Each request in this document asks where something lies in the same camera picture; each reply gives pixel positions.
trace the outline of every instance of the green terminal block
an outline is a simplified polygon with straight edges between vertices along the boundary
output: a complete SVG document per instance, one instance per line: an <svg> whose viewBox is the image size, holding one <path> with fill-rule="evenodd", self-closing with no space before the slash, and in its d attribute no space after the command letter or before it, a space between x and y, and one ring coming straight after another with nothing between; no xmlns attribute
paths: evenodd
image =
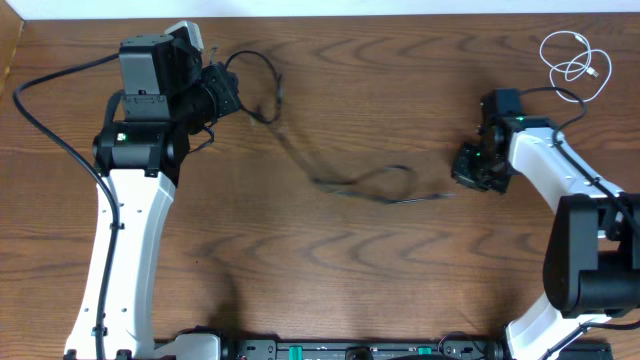
<svg viewBox="0 0 640 360"><path fill-rule="evenodd" d="M303 360L302 359L302 346L290 346L289 347L289 360Z"/></svg>

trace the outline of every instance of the white robotic arm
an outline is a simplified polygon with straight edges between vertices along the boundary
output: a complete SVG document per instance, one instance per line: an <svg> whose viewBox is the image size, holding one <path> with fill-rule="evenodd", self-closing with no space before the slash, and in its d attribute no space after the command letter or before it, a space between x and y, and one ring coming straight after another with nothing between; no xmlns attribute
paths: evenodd
<svg viewBox="0 0 640 360"><path fill-rule="evenodd" d="M626 224L613 203L623 197L633 208L637 199L602 179L561 132L554 139L557 126L548 118L526 116L522 94L499 89L483 98L482 142L463 145L452 176L476 190L504 193L512 175L524 175L556 213L543 270L545 293L505 329L506 358L546 360L555 359L587 325L622 316L640 303L636 240L630 229L620 231ZM605 234L621 242L617 252L598 252L598 238Z"/></svg>
<svg viewBox="0 0 640 360"><path fill-rule="evenodd" d="M529 179L554 213L562 196L586 194L593 198L605 198L605 194L587 181L554 148L552 134L553 129L549 127L530 128L514 134L509 148L509 163L513 169ZM560 133L558 138L564 140L564 135ZM563 146L592 177L600 177L566 142ZM600 183L614 194L622 192L622 189L608 181L601 180ZM610 319L605 314L564 318L549 303L547 295L542 294L521 318L507 326L506 341L514 359L538 360L547 356L547 352L559 342L571 336L581 324L604 323ZM562 349L549 353L548 359L557 358L560 350Z"/></svg>
<svg viewBox="0 0 640 360"><path fill-rule="evenodd" d="M119 230L106 269L113 216L98 189L98 223L84 299L65 359L219 360L220 339L185 334L158 347L153 340L152 297L164 221L173 202L188 135L207 130L219 117L240 109L238 82L222 63L202 68L198 26L182 21L162 35L121 43L124 91L114 94L107 114L123 98L125 120L107 121L94 140L96 168L119 204ZM102 344L96 339L100 289L104 298Z"/></svg>

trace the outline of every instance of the table surface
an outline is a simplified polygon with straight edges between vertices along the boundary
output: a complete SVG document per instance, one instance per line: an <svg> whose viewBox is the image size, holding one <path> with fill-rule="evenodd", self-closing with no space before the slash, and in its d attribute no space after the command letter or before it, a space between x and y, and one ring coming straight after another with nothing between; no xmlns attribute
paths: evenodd
<svg viewBox="0 0 640 360"><path fill-rule="evenodd" d="M175 20L29 22L7 87L117 52L120 40ZM606 49L615 69L574 149L608 180L640 191L640 15L502 15L197 20L216 58L254 49L284 73L283 126L325 172L385 164L419 173L420 194L455 198L380 205L311 185L269 132L223 118L216 143L188 156L167 218L154 293L157 338L210 325L282 338L497 335L542 293L553 214L523 177L500 196L449 178L473 140L479 99L498 87L545 86L538 58L550 32L572 29ZM550 44L564 61L582 51ZM601 59L594 67L606 73ZM248 107L268 103L265 67L233 65ZM603 77L571 84L594 91ZM116 62L29 89L24 102L87 158ZM531 95L530 114L563 122L578 109ZM195 141L204 140L201 135ZM383 190L401 179L388 175ZM0 103L0 357L59 358L80 308L96 221L92 180L14 109ZM635 320L638 313L625 320ZM617 358L640 358L634 332L594 331Z"/></svg>

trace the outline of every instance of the white wall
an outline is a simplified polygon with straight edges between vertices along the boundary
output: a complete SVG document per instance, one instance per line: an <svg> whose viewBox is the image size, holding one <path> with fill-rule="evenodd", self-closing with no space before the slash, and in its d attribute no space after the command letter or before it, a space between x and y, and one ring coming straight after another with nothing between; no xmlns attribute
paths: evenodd
<svg viewBox="0 0 640 360"><path fill-rule="evenodd" d="M640 0L8 0L8 3L25 20L640 11Z"/></svg>

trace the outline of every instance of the white cable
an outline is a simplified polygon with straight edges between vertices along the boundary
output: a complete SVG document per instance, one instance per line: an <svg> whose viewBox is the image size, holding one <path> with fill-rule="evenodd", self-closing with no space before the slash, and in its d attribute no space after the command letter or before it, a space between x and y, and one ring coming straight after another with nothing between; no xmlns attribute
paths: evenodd
<svg viewBox="0 0 640 360"><path fill-rule="evenodd" d="M547 42L547 40L549 40L549 38L551 38L553 36L556 36L556 35L559 35L559 34L573 35L573 37L576 40L578 40L580 43L582 43L586 47L587 50L582 52L582 53L580 53L580 54L578 54L576 57L571 59L571 61L566 61L566 62L563 62L563 63L560 63L560 64L553 65L552 63L547 61L547 59L545 59L544 55L542 55L542 49L544 48L544 44ZM607 62L609 63L609 70L607 71L606 79L604 79L604 82L602 83L602 85L600 85L600 88L598 89L598 91L596 91L596 93L592 97L584 100L584 102L588 102L588 101L591 101L591 100L595 99L600 94L602 89L604 89L604 87L609 82L609 78L611 78L611 73L613 72L613 65L611 64L611 58L609 57L609 54L607 54L602 49L592 49L591 48L591 44L589 44L589 40L587 40L587 38L584 37L584 35L578 34L578 33L573 32L573 31L568 31L568 30L556 31L554 33L551 33L546 38L544 38L544 40L542 40L542 43L540 44L540 59L542 59L542 61L544 61L544 63L547 64L551 68L551 70L549 70L549 81L551 82L551 86L556 86L556 84L553 82L553 72L554 71L557 71L557 72L559 72L561 74L564 74L564 79L567 82L571 82L571 81L574 81L574 80L578 79L584 73L587 73L587 75L590 75L590 76L593 76L593 77L598 77L598 75L599 75L598 72L594 68L591 67L591 54L593 54L593 53L600 53L600 54L604 55L604 57L607 59ZM578 59L582 58L583 56L587 57L587 60L585 61L584 64L578 61ZM574 74L574 73L577 73L577 74L575 76L573 76L572 78L569 78L569 74ZM566 98L559 91L556 91L556 93L558 94L558 96L563 98L565 101L577 102L576 100Z"/></svg>

